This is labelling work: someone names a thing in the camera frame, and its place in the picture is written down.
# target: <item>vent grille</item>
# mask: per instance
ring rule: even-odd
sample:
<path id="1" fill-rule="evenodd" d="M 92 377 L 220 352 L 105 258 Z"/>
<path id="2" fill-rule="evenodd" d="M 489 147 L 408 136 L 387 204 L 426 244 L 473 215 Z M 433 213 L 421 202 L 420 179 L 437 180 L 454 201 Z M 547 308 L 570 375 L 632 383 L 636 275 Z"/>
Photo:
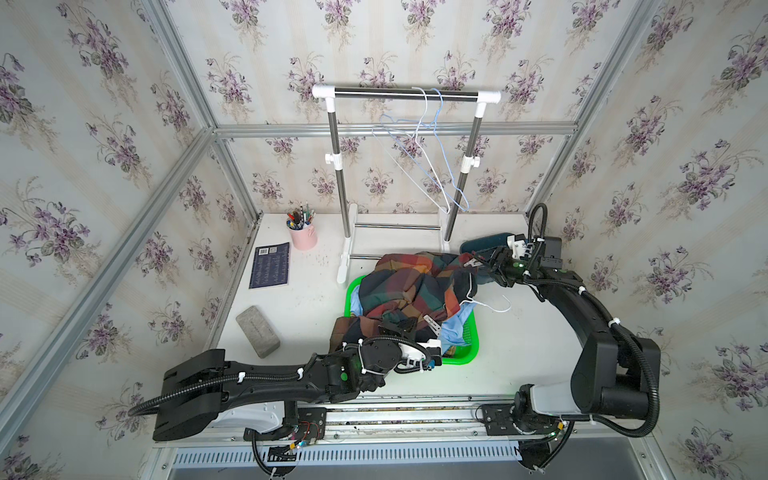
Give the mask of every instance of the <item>vent grille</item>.
<path id="1" fill-rule="evenodd" d="M 521 460 L 518 443 L 508 440 L 483 442 L 418 442 L 374 445 L 313 445 L 299 450 L 295 462 L 268 462 L 266 446 L 260 448 L 267 465 L 377 465 L 448 462 L 503 462 Z M 221 468 L 253 466 L 249 446 L 178 449 L 174 468 Z"/>

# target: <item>dark blue notebook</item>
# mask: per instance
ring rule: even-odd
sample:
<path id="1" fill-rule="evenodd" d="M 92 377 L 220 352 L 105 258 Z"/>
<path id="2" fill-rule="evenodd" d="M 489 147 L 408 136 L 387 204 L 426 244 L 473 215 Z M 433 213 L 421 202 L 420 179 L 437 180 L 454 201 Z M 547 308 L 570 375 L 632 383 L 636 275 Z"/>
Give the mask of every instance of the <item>dark blue notebook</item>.
<path id="1" fill-rule="evenodd" d="M 250 271 L 250 288 L 288 283 L 290 243 L 257 247 Z"/>

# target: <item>white plastic connector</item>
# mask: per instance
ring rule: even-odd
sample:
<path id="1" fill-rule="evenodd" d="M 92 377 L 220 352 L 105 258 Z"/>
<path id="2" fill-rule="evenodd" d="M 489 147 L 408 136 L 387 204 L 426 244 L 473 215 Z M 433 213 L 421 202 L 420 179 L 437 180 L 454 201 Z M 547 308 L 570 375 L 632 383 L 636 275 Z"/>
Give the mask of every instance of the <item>white plastic connector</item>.
<path id="1" fill-rule="evenodd" d="M 478 92 L 478 103 L 497 104 L 500 101 L 502 101 L 502 93 L 498 90 L 497 91 L 480 90 Z"/>
<path id="2" fill-rule="evenodd" d="M 341 161 L 341 154 L 326 154 L 326 163 L 328 165 L 333 164 L 334 170 L 342 170 L 344 168 Z"/>
<path id="3" fill-rule="evenodd" d="M 472 167 L 479 167 L 480 166 L 480 157 L 467 157 L 466 155 L 462 158 L 462 167 L 461 172 L 463 174 L 468 174 L 469 170 Z"/>
<path id="4" fill-rule="evenodd" d="M 315 84 L 312 86 L 312 96 L 314 98 L 336 98 L 336 87 Z"/>

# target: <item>blue cloth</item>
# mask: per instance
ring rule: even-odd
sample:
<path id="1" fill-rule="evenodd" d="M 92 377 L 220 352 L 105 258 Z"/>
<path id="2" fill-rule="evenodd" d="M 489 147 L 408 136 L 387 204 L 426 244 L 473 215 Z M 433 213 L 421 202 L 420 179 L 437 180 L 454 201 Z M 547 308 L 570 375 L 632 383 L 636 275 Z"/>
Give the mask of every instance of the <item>blue cloth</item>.
<path id="1" fill-rule="evenodd" d="M 362 315 L 362 304 L 360 303 L 360 285 L 356 286 L 349 295 L 349 312 L 354 316 Z"/>
<path id="2" fill-rule="evenodd" d="M 464 346 L 464 324 L 475 308 L 474 303 L 463 303 L 461 309 L 451 318 L 442 323 L 440 330 L 440 343 L 442 351 L 445 352 L 453 345 Z M 349 312 L 355 316 L 362 315 L 362 304 L 360 303 L 360 285 L 356 286 L 349 295 Z"/>
<path id="3" fill-rule="evenodd" d="M 439 338 L 443 352 L 453 345 L 467 345 L 467 342 L 464 341 L 464 324 L 474 308 L 474 303 L 463 303 L 458 313 L 442 323 Z"/>

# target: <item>clothes rack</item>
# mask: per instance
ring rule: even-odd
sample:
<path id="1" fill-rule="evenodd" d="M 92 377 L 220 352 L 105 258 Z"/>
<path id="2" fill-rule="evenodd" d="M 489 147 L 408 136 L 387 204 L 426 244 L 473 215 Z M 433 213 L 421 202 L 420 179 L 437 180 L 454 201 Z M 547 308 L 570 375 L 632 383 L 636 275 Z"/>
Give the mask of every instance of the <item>clothes rack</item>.
<path id="1" fill-rule="evenodd" d="M 351 259 L 378 259 L 375 255 L 359 255 L 352 253 L 355 243 L 355 229 L 360 228 L 397 228 L 411 230 L 437 230 L 441 237 L 441 250 L 448 252 L 449 241 L 453 233 L 453 227 L 458 214 L 458 206 L 462 199 L 462 191 L 467 183 L 467 176 L 472 167 L 480 166 L 479 157 L 474 157 L 475 143 L 480 134 L 485 107 L 488 104 L 497 104 L 502 99 L 500 91 L 421 91 L 408 88 L 358 88 L 335 87 L 333 85 L 314 85 L 312 96 L 322 98 L 328 111 L 328 125 L 331 133 L 332 153 L 326 154 L 326 163 L 333 164 L 336 171 L 336 185 L 339 188 L 339 204 L 341 206 L 342 225 L 344 227 L 344 248 L 342 250 L 339 272 L 336 276 L 337 283 L 346 283 Z M 472 129 L 469 132 L 467 148 L 462 158 L 458 188 L 456 189 L 454 202 L 449 214 L 444 215 L 438 211 L 438 225 L 398 225 L 389 223 L 357 223 L 357 204 L 347 207 L 346 184 L 344 183 L 344 166 L 339 145 L 339 127 L 336 120 L 337 98 L 378 98 L 383 100 L 431 100 L 431 101 L 462 101 L 476 104 L 475 118 Z"/>

